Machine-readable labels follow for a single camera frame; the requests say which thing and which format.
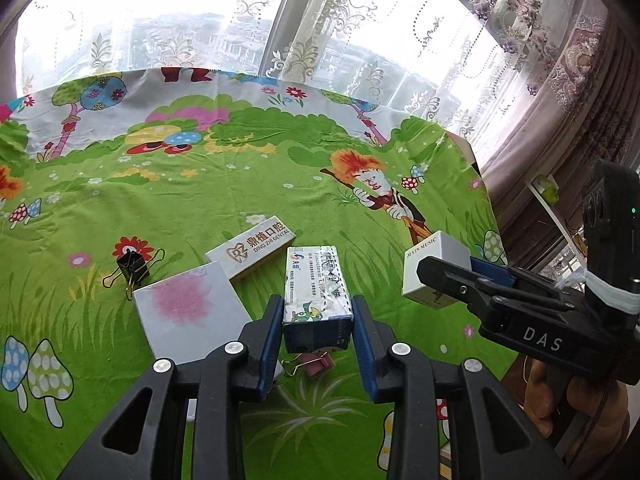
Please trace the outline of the white music cube box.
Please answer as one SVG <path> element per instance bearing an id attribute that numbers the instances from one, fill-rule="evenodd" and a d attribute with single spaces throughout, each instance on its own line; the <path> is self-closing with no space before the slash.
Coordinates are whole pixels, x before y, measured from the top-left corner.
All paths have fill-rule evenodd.
<path id="1" fill-rule="evenodd" d="M 457 302 L 446 289 L 446 272 L 471 271 L 469 248 L 437 231 L 405 252 L 402 296 L 435 310 Z"/>

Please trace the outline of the silver long box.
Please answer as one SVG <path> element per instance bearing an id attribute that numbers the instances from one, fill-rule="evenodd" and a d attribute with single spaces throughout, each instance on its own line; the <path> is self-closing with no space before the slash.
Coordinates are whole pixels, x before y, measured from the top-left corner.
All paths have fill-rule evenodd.
<path id="1" fill-rule="evenodd" d="M 352 302 L 334 246 L 289 247 L 283 337 L 288 353 L 346 350 Z"/>

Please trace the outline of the black binder clip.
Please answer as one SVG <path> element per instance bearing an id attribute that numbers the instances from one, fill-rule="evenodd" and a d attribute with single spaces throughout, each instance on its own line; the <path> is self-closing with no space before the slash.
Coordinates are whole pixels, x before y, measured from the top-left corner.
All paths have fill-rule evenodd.
<path id="1" fill-rule="evenodd" d="M 151 269 L 155 263 L 163 261 L 166 252 L 163 248 L 152 253 L 149 260 L 145 260 L 140 252 L 127 249 L 126 252 L 116 260 L 116 269 L 102 278 L 102 286 L 111 289 L 117 280 L 122 278 L 125 283 L 125 296 L 129 301 L 134 300 L 134 292 L 148 284 L 151 278 Z"/>

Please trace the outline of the pink binder clip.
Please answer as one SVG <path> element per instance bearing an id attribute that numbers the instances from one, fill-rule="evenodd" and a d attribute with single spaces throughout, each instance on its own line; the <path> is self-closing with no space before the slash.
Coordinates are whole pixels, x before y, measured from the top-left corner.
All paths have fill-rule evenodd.
<path id="1" fill-rule="evenodd" d="M 303 370 L 309 377 L 316 378 L 328 370 L 332 370 L 335 362 L 329 352 L 319 351 L 312 353 L 299 353 L 294 358 L 283 361 L 284 374 L 288 377 L 295 376 Z"/>

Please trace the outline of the brown drape curtain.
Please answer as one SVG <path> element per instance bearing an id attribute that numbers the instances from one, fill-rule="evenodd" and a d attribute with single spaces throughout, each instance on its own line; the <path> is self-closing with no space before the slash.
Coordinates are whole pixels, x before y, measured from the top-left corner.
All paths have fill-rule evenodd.
<path id="1" fill-rule="evenodd" d="M 556 209 L 577 231 L 594 164 L 629 164 L 638 143 L 639 55 L 614 21 L 582 14 L 533 103 L 482 169 L 509 263 L 532 268 L 561 238 L 530 182 L 554 177 Z"/>

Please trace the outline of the white dental logo box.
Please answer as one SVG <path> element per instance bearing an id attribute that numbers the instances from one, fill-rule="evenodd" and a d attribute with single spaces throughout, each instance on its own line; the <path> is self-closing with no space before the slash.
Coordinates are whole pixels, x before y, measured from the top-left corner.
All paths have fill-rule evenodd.
<path id="1" fill-rule="evenodd" d="M 277 216 L 249 216 L 250 228 L 206 252 L 209 262 L 221 266 L 230 280 L 239 280 L 290 246 L 295 233 Z"/>

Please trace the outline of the lace window curtain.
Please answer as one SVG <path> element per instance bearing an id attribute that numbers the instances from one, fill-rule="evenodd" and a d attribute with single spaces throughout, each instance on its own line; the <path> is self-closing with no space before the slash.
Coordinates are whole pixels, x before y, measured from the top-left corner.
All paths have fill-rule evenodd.
<path id="1" fill-rule="evenodd" d="M 539 92 L 570 100 L 609 18 L 601 0 L 32 0 L 3 50 L 18 94 L 221 68 L 433 118 L 487 162 Z"/>

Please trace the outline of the green cartoon tablecloth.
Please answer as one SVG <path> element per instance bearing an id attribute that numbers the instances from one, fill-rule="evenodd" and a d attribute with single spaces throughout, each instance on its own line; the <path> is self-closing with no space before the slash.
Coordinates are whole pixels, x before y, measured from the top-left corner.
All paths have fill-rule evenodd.
<path id="1" fill-rule="evenodd" d="M 155 359 L 233 339 L 317 246 L 400 338 L 502 376 L 513 352 L 466 307 L 402 293 L 406 252 L 437 231 L 506 262 L 439 98 L 398 112 L 164 67 L 5 102 L 2 437 L 32 478 L 55 478 Z"/>

